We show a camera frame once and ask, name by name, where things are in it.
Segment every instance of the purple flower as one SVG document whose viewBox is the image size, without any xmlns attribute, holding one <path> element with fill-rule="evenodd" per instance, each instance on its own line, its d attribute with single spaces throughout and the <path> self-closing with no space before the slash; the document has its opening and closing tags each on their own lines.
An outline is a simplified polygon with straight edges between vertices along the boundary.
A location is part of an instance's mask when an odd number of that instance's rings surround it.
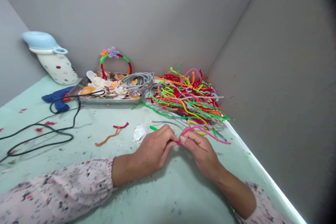
<svg viewBox="0 0 336 224">
<path fill-rule="evenodd" d="M 108 53 L 110 54 L 110 55 L 109 55 L 110 58 L 113 58 L 113 57 L 115 57 L 115 58 L 119 58 L 119 56 L 118 56 L 119 52 L 116 51 L 116 49 L 115 49 L 114 47 L 111 47 L 111 49 L 110 49 L 110 48 L 107 49 L 107 51 L 108 51 Z"/>
</svg>

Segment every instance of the floral sleeve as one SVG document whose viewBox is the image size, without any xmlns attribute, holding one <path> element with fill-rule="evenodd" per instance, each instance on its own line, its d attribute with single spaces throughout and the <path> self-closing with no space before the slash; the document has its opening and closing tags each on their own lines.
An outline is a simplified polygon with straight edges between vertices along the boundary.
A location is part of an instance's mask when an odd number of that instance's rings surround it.
<svg viewBox="0 0 336 224">
<path fill-rule="evenodd" d="M 240 224 L 293 224 L 293 222 L 273 208 L 272 202 L 264 189 L 255 183 L 245 182 L 245 184 L 252 190 L 256 198 L 257 207 L 246 220 L 234 211 Z"/>
<path fill-rule="evenodd" d="M 0 223 L 66 223 L 105 202 L 115 190 L 113 158 L 94 159 L 38 176 L 0 195 Z"/>
</svg>

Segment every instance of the metal tray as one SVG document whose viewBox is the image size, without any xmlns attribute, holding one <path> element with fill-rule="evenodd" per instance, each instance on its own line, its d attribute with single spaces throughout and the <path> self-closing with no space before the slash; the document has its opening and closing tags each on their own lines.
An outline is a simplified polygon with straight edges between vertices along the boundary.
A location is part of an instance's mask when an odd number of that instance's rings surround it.
<svg viewBox="0 0 336 224">
<path fill-rule="evenodd" d="M 116 74 L 123 74 L 127 75 L 127 73 L 115 73 L 112 72 L 111 75 L 114 76 Z M 78 95 L 79 91 L 81 91 L 84 87 L 88 85 L 91 81 L 89 80 L 88 77 L 83 78 L 69 93 L 69 96 L 72 95 Z M 123 99 L 123 100 L 114 100 L 113 98 L 107 98 L 107 99 L 97 99 L 94 97 L 90 98 L 84 98 L 80 97 L 81 103 L 91 103 L 91 104 L 138 104 L 140 103 L 140 100 L 142 98 L 142 94 L 140 95 L 140 99 L 137 100 L 128 100 L 128 99 Z"/>
</svg>

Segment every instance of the blue glue gun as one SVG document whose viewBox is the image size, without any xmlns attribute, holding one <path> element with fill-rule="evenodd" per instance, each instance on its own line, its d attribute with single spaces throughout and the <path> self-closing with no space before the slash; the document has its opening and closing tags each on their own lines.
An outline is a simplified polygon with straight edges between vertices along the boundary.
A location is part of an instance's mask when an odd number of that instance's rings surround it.
<svg viewBox="0 0 336 224">
<path fill-rule="evenodd" d="M 44 100 L 47 103 L 52 103 L 53 101 L 64 97 L 67 93 L 69 93 L 75 86 L 66 87 L 64 89 L 58 90 L 52 94 L 47 94 L 45 96 L 42 96 L 42 100 Z M 63 99 L 59 99 L 55 102 L 55 108 L 57 111 L 64 112 L 69 109 L 69 106 L 64 104 Z"/>
</svg>

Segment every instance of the orange flower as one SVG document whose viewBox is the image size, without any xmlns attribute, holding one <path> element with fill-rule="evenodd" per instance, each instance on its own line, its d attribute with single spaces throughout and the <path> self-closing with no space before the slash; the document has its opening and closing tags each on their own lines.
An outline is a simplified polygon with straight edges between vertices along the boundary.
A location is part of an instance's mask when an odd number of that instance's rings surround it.
<svg viewBox="0 0 336 224">
<path fill-rule="evenodd" d="M 104 56 L 106 56 L 106 54 L 107 54 L 107 51 L 104 50 L 100 55 L 104 57 Z"/>
</svg>

